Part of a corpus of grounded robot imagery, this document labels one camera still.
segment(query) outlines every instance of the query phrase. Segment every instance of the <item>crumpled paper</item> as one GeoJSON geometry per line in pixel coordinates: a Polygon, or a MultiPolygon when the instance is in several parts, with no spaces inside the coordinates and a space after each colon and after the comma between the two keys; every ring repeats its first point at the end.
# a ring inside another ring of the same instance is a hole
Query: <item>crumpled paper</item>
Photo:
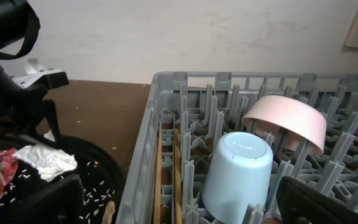
{"type": "Polygon", "coordinates": [[[64,172],[77,168],[74,155],[69,155],[61,149],[54,149],[43,144],[24,146],[13,156],[36,168],[41,179],[47,182],[64,172]]]}

